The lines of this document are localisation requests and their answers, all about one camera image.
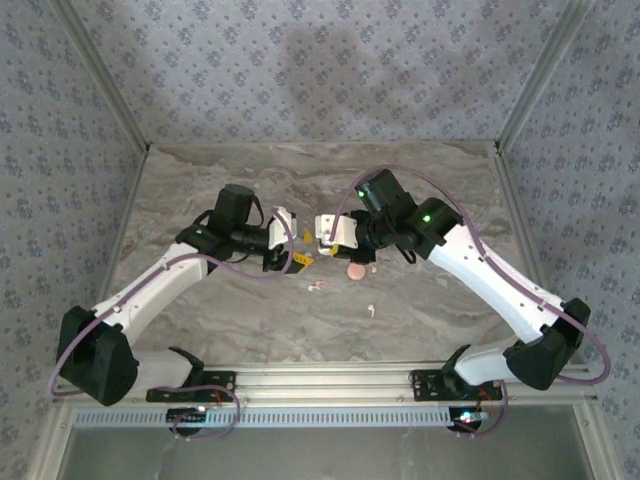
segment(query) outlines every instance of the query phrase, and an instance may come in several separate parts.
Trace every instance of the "cable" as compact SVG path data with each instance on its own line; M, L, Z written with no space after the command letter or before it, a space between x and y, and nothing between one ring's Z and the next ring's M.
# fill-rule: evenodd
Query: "cable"
M169 393L201 392L203 390L215 390L216 394L218 392L222 392L222 393L226 393L227 395L229 395L231 397L231 400L233 400L233 403L235 403L235 405L236 405L236 413L233 416L233 419L231 420L231 423L229 423L229 425L227 425L227 428L225 428L222 432L214 433L214 434L211 434L211 435L198 435L197 437L187 437L185 435L181 435L180 433L178 433L178 424L182 421L182 419L184 417L187 417L187 416L191 415L191 413L183 413L181 415L178 415L176 418L173 419L173 425L171 426L171 431L173 432L173 435L177 440L184 440L185 442L199 442L199 441L202 441L202 440L216 440L216 439L224 437L228 433L231 433L231 431L234 428L236 428L236 425L240 421L240 415L242 414L242 405L240 404L240 399L231 390L229 390L228 388L222 387L220 385L202 385L202 386L198 386L198 387L177 387L177 388L174 388L174 387L157 387L157 388L155 388L155 390L160 390L161 392L169 392Z
M425 182L435 187L440 193L442 193L447 198L447 200L449 200L453 204L454 207L456 207L456 209L458 210L458 213L460 213L460 215L464 219L465 224L467 225L467 228L469 229L469 233L471 234L473 243L478 249L478 252L480 252L480 256L484 258L484 260L487 262L487 264L491 267L491 269L494 272L496 272L504 281L506 281L509 285L511 285L513 288L515 288L518 292L520 292L524 296L526 296L528 299L532 300L537 305L544 305L543 308L547 309L554 315L557 315L558 317L562 318L564 321L569 323L571 326L577 329L580 333L582 333L585 337L587 337L591 341L591 343L593 343L596 346L596 348L600 352L600 355L602 356L602 362L604 364L602 373L600 375L590 379L571 378L571 377L566 377L564 375L558 375L558 378L560 380L564 380L565 382L575 383L578 385L595 385L595 384L604 382L607 379L607 377L609 377L609 374L611 373L611 358L607 353L606 347L602 344L602 342L600 342L598 337L596 337L596 335L591 330L589 330L587 327L582 325L580 322L575 320L570 315L566 314L565 312L563 312L562 310L560 310L559 308L553 305L549 305L545 303L541 297L529 291L528 288L526 288L524 285L521 285L517 280L512 278L507 272L502 270L502 268L500 268L500 266L489 255L487 255L487 251L484 248L484 242L480 237L480 233L477 227L475 226L475 224L473 223L473 220L471 219L470 215L464 209L464 207L453 197L453 195L443 185L440 184L440 182L438 182L437 180L435 180L434 178L428 175L425 175L421 171L416 170L415 168L406 167L404 165L380 165L380 166L369 168L365 170L363 173L361 173L360 175L358 175L355 178L355 180L351 182L351 185L347 187L347 191L345 192L344 197L342 197L342 200L340 201L340 205L338 206L338 210L336 211L335 218L333 219L333 225L331 227L331 235L329 236L329 241L333 241L336 236L336 231L338 229L338 220L340 218L340 215L344 213L344 208L351 194L351 190L355 189L356 186L358 186L363 180L369 178L375 173L378 173L380 170L384 168L409 172L412 175L421 178Z
M60 358L58 359L56 365L53 367L53 372L51 372L51 377L49 377L49 381L47 383L47 392L49 393L49 395L51 395L54 398L64 398L64 397L70 397L72 395L77 395L79 393L82 393L81 390L73 390L69 392L56 392L54 390L56 380L58 378L58 375L60 375L60 370L62 370L63 365L67 362L67 360L69 359L69 357L71 356L75 348L80 344L80 342L82 342L82 340L84 340L84 338L87 335L89 335L89 333L91 333L91 331L94 328L100 325L106 318L111 316L115 312L115 310L122 308L122 306L125 303L127 303L136 293L142 290L146 285L148 285L151 281L153 281L162 272L165 272L167 269L171 268L177 263L180 263L184 260L203 259L217 265L218 267L226 268L227 270L230 270L240 275L241 277L247 278L250 280L271 280L275 277L279 277L280 275L284 275L285 272L289 270L289 267L293 262L293 253L294 253L293 252L294 251L293 234L291 233L291 230L289 229L287 222L285 221L284 218L282 218L282 215L278 213L277 209L273 209L272 213L274 218L278 220L280 224L283 226L284 233L287 236L287 243L289 247L287 261L285 262L282 270L278 270L276 272L269 273L267 275L250 275L248 273L242 272L240 270L237 270L229 266L226 262L222 262L217 258L211 257L209 255L204 255L202 253L187 253L185 255L180 255L179 257L169 260L165 265L158 267L156 270L154 270L145 278L143 278L138 284L132 287L131 290L129 290L125 295L123 295L122 298L118 300L109 310L106 310L101 315L98 315L98 317L92 320L85 328L83 328L78 333L78 335L74 337L74 339L71 341L71 343L69 343L69 345L64 350L64 352L62 352L62 355L60 355Z
M509 410L509 395L507 394L507 384L504 380L500 380L500 390L502 391L502 398L504 399L504 402L502 402L502 408L500 409L500 414L498 415L498 419L495 421L495 423L484 432L474 432L468 425L465 425L462 422L454 421L453 423L455 423L459 427L469 430L469 433L458 432L459 436L468 438L486 437L487 435L496 431L500 427L500 425L504 423L504 420L507 418L507 412Z

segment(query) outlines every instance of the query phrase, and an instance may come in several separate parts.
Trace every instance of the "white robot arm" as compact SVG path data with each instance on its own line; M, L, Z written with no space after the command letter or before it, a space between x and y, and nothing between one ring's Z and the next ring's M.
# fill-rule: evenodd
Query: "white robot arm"
M299 257L294 252L283 251L289 238L281 222L295 238L295 214L278 207L278 221L266 227L248 225L253 205L258 206L264 222L253 191L240 185L225 186L215 209L182 230L167 252L130 285L91 310L79 306L69 310L61 324L58 359L70 348L73 351L62 364L60 375L106 406L132 390L183 386L194 368L201 368L195 357L177 348L132 352L140 333L158 313L234 253L261 256L263 271L286 267L284 273L298 273L307 265L296 261ZM289 255L294 260L287 265ZM77 343L92 323L95 326Z
M460 215L436 198L416 205L389 170L363 182L358 192L367 211L341 216L333 240L334 215L316 217L320 253L361 264L374 261L376 250L388 246L396 246L409 263L416 263L417 254L459 278L515 334L493 344L465 345L458 349L443 369L448 386L463 390L516 377L533 388L549 388L579 346L582 335L544 306L564 310L583 325L589 318L589 308L579 299L565 303L547 292L485 244L485 252L481 254ZM512 279L535 292L543 303L535 304L511 286L485 261L487 257Z

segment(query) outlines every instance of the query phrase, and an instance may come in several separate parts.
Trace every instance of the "metal frame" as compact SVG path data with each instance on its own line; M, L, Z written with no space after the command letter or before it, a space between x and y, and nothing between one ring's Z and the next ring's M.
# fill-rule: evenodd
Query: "metal frame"
M434 412L440 411L443 407L463 404L462 402L437 404L413 401L408 379L409 372L418 368L435 369L441 366L440 362L344 362L240 364L221 365L211 369L234 370L238 373L236 393L244 404L245 412L278 411L296 414L308 412L314 408L324 412L370 412L372 409L385 409L388 412L401 412L406 415L412 411ZM567 367L565 373L581 378L589 375L584 366L577 365ZM541 392L519 382L509 382L508 392L510 403L514 406L574 405L577 415L582 415L578 417L582 425L580 431L596 478L598 480L621 478L615 476L620 468L615 463L615 452L611 447L610 439L607 438L593 387L556 382L548 391ZM500 402L486 403L494 406L500 404ZM179 406L194 405L171 405L172 408ZM38 449L27 476L29 480L57 477L62 468L71 428L74 427L79 415L100 411L113 412L115 415L122 412L135 415L136 412L149 413L151 410L157 413L163 409L166 411L168 405L151 405L146 403L142 396L138 396L127 397L108 410L98 407L100 407L99 404L87 396L71 397L64 402L56 402L47 416ZM122 427L122 423L115 422L113 426ZM420 426L420 423L414 422L411 425Z
M136 198L136 193L138 193L138 186L140 185L140 179L142 178L142 171L144 170L144 166L147 163L147 154L149 152L145 151L142 155L142 159L138 164L138 168L136 168L136 172L133 177L133 181L131 183L131 189L129 190L129 197L127 198L127 203L124 207L124 213L122 214L122 219L120 220L120 226L118 227L118 233L116 234L116 240L113 249L111 250L111 255L109 256L109 263L107 263L107 272L100 285L100 290L98 291L98 301L106 300L109 298L109 288L111 287L111 282L113 281L113 275L116 271L116 263L118 263L118 258L120 258L120 253L122 252L122 245L124 244L124 236L127 231L127 225L129 224L129 218L131 217L131 210L133 210L133 202Z
M594 0L568 0L518 100L502 126L498 135L500 153L508 152L513 146L594 3Z
M144 153L147 149L144 135L71 1L49 0L49 3L127 138L141 154Z

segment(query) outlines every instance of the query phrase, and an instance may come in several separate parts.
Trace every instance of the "patterned wallpaper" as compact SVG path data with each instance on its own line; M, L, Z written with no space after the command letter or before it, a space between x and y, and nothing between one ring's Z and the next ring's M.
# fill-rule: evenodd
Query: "patterned wallpaper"
M600 389L640 479L640 4L598 2L509 158L552 285L584 297L613 373ZM583 350L593 366L600 358Z
M565 0L72 0L148 141L496 138Z
M0 2L0 478L23 478L62 314L95 302L138 155L44 0Z

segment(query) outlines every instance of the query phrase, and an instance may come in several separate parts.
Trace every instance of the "gray marble surface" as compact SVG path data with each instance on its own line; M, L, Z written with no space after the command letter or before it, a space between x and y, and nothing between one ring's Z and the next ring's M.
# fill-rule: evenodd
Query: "gray marble surface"
M486 242L520 268L488 148L481 142L152 148L111 290L155 262L182 228L213 208L226 183L253 188L265 209L295 211L299 231L313 232L315 213L333 212L357 173L382 163L438 178L467 206ZM417 201L436 194L419 179L398 178ZM347 206L361 208L361 202L354 195ZM169 305L136 347L177 345L207 363L439 360L464 343L510 334L470 290L427 262L408 265L397 251L384 251L377 273L354 282L345 260L318 258L315 245L303 244L300 236L296 244L317 258L301 274L250 281L216 270ZM258 260L240 268L260 270ZM317 280L327 286L310 292Z

